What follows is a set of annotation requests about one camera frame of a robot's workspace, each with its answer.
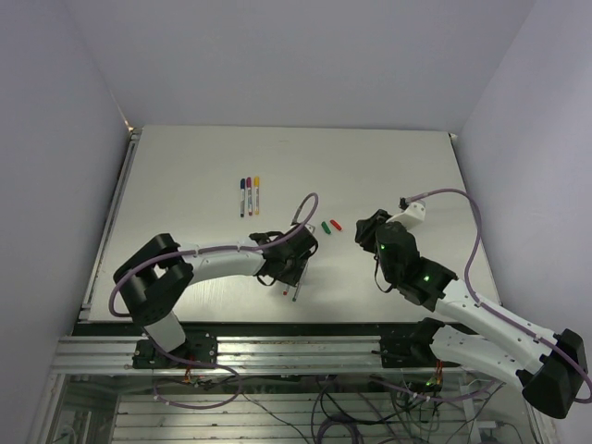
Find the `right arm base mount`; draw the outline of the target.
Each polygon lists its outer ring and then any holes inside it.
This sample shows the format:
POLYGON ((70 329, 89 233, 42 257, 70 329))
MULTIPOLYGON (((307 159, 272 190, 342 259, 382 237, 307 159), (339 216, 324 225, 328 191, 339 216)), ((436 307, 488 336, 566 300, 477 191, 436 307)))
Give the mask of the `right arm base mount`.
POLYGON ((371 353, 380 358, 383 368, 435 367, 438 358, 431 346, 444 326, 444 322, 433 318, 388 326, 380 334, 377 349, 371 353))

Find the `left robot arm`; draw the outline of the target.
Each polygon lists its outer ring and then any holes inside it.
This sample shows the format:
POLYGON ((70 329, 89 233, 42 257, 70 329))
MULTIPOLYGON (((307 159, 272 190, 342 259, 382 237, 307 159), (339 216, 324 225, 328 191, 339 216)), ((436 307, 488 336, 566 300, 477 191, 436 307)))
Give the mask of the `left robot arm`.
POLYGON ((132 322, 155 344, 155 355, 168 367, 188 358, 189 345, 174 307, 189 286, 235 276, 270 278, 290 287, 300 283, 318 241, 309 228, 252 233, 223 244, 182 244, 171 234, 154 236, 115 272, 119 294, 132 322))

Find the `red pen cap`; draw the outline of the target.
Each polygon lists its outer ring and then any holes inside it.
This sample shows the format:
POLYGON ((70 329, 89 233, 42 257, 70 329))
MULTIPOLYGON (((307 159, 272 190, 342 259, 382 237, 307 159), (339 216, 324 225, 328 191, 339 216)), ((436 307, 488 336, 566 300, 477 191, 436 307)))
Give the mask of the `red pen cap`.
POLYGON ((333 226, 333 227, 334 227, 336 230, 338 230, 338 231, 342 231, 342 230, 343 230, 342 226, 341 226, 341 225, 339 224, 339 222, 337 222, 336 220, 334 220, 334 219, 330 219, 330 221, 329 221, 329 222, 330 222, 330 224, 331 224, 331 225, 332 225, 332 226, 333 226))

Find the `white pen yellow end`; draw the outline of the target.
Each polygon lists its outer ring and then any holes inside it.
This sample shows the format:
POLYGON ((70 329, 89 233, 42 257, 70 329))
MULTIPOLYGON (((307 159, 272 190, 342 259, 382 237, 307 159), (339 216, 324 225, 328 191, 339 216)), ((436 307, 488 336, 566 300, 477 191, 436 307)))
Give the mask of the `white pen yellow end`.
POLYGON ((254 192, 254 198, 253 198, 253 202, 254 202, 254 206, 253 206, 254 214, 255 215, 259 215, 260 214, 260 186, 259 187, 254 187, 254 179, 253 179, 253 192, 254 192))

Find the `white pen blue tip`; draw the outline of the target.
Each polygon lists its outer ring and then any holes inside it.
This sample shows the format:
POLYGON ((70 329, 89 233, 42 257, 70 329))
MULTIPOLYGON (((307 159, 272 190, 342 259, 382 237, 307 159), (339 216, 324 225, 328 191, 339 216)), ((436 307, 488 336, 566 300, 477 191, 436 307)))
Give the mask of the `white pen blue tip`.
POLYGON ((241 189, 240 183, 240 217, 245 217, 245 209, 246 209, 246 188, 241 189))

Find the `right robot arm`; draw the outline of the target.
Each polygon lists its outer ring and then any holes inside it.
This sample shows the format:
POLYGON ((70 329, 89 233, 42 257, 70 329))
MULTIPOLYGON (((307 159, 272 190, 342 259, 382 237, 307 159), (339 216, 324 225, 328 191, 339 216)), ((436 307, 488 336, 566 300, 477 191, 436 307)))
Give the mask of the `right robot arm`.
POLYGON ((410 229, 424 216, 417 205, 395 216, 379 209, 357 221, 354 237, 374 256, 388 291, 471 331, 426 318, 407 345, 409 358, 421 366, 439 360, 470 367, 519 389, 539 412, 566 418, 588 376, 581 336, 569 328, 556 333, 472 295, 453 271, 419 253, 410 229))

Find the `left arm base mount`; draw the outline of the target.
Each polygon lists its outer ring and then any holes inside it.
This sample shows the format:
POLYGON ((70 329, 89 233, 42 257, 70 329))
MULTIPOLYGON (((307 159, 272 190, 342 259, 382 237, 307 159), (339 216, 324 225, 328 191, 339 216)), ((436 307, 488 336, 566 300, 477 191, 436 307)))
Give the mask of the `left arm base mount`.
POLYGON ((163 351, 152 338, 147 337, 136 343, 131 366, 143 370, 214 369, 217 352, 216 338, 204 331, 190 333, 173 351, 163 351))

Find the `white pen purple end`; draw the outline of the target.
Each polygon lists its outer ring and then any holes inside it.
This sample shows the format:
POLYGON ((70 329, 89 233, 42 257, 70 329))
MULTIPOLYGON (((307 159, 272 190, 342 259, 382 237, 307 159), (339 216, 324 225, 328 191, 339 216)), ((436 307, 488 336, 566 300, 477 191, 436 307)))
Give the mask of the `white pen purple end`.
POLYGON ((248 189, 246 187, 246 200, 247 200, 247 214, 248 216, 253 215, 253 187, 248 189))

